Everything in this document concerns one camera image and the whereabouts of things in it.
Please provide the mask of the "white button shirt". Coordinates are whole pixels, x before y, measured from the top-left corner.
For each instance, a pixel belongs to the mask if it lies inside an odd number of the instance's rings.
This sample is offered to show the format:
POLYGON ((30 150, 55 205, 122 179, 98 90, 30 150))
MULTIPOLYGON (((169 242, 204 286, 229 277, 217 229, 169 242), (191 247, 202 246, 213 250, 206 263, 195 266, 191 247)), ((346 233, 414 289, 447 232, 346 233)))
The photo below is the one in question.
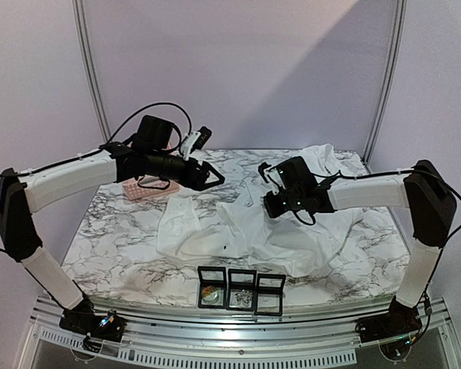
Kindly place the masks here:
POLYGON ((243 258, 251 266, 275 269, 300 278, 320 272, 344 246, 350 229, 363 218, 359 208, 319 214, 316 224, 300 223, 291 213, 268 217, 264 195, 270 190, 258 166, 302 157, 313 173, 362 174, 352 152, 330 144, 301 150, 213 150, 196 158, 210 162, 225 182, 205 192, 174 195, 158 224, 156 251, 184 262, 243 258))

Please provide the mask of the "green red round brooch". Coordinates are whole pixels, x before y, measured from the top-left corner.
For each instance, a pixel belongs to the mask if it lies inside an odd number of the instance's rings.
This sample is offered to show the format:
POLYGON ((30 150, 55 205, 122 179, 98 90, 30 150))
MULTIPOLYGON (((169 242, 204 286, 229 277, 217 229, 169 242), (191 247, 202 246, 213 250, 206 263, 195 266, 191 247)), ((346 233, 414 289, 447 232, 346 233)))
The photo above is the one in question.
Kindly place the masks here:
POLYGON ((223 302, 224 292, 222 288, 207 286, 202 289, 201 302, 204 305, 220 305, 223 302))

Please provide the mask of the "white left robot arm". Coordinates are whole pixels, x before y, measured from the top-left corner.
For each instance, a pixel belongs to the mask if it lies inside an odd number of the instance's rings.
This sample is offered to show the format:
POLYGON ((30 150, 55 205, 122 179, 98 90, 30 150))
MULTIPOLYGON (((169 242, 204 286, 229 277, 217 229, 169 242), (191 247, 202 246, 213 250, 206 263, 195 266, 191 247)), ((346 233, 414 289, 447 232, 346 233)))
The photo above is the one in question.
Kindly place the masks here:
POLYGON ((169 148, 174 123, 145 115, 138 130, 123 142, 109 142, 98 149, 43 168, 0 174, 0 237, 4 252, 23 266, 63 310, 60 328, 85 337, 121 342, 127 321, 115 311, 96 314, 83 290, 70 279, 44 248, 32 215, 63 198, 89 188, 145 175, 174 181, 184 188, 205 191, 224 183, 224 176, 191 153, 201 149, 211 130, 201 128, 169 148))

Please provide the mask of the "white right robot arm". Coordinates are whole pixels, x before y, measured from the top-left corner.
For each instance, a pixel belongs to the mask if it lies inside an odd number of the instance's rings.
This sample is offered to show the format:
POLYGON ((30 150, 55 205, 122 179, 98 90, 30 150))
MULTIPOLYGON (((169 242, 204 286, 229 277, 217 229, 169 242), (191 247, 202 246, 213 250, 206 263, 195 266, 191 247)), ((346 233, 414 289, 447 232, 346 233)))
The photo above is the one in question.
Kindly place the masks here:
POLYGON ((388 311, 361 318, 356 332, 363 343, 395 338, 409 347, 423 335, 417 306, 426 290, 442 251, 450 238, 456 214, 456 194, 428 160, 413 167, 362 176, 331 175, 316 179, 302 157, 278 165, 263 163, 258 172, 271 190, 264 196, 270 218, 305 211, 309 216, 332 214, 353 208, 395 207, 410 212, 413 248, 400 287, 388 311))

